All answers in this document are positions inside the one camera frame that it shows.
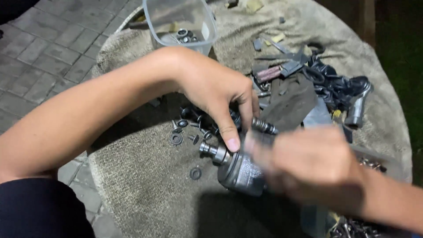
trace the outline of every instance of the grass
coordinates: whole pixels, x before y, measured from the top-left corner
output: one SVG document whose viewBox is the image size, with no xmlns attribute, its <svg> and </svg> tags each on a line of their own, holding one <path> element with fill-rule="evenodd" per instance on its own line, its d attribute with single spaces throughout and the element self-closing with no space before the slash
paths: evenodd
<svg viewBox="0 0 423 238">
<path fill-rule="evenodd" d="M 376 52 L 400 99 L 413 149 L 413 183 L 423 186 L 423 1 L 386 0 Z"/>
</svg>

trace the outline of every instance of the forearm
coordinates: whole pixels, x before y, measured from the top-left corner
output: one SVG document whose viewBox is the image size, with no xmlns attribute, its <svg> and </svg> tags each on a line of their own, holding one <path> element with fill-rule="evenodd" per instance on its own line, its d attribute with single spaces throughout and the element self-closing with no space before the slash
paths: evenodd
<svg viewBox="0 0 423 238">
<path fill-rule="evenodd" d="M 43 103 L 0 136 L 0 183 L 59 168 L 149 100 L 177 90 L 153 53 Z"/>
<path fill-rule="evenodd" d="M 423 189 L 366 169 L 361 217 L 423 234 Z"/>
</svg>

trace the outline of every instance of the dark sleeve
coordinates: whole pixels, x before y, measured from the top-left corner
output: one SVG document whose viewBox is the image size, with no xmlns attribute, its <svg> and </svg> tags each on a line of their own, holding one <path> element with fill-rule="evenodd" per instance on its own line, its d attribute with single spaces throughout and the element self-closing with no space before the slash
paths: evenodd
<svg viewBox="0 0 423 238">
<path fill-rule="evenodd" d="M 85 207 L 73 190 L 53 179 L 0 184 L 1 238 L 94 238 Z"/>
</svg>

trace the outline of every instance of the hand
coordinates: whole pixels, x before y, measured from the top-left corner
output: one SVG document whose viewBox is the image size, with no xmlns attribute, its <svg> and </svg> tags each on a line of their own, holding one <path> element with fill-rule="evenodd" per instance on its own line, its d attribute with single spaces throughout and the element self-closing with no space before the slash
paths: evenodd
<svg viewBox="0 0 423 238">
<path fill-rule="evenodd" d="M 238 102 L 242 126 L 248 129 L 259 116 L 258 97 L 253 82 L 240 72 L 183 47 L 176 47 L 179 91 L 209 114 L 219 127 L 226 146 L 232 152 L 240 147 L 238 131 L 229 113 L 229 103 Z"/>
<path fill-rule="evenodd" d="M 355 214 L 363 202 L 363 168 L 338 127 L 296 130 L 276 137 L 272 148 L 248 133 L 245 149 L 276 193 Z"/>
</svg>

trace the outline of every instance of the tile floor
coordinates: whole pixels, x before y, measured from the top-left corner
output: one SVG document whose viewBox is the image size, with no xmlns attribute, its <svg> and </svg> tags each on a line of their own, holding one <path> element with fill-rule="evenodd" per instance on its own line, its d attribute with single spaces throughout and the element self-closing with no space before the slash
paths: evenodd
<svg viewBox="0 0 423 238">
<path fill-rule="evenodd" d="M 142 0 L 40 0 L 0 25 L 0 134 L 37 105 L 89 80 L 100 47 L 140 5 Z M 98 238 L 122 236 L 102 206 L 86 154 L 58 176 L 85 204 Z"/>
</svg>

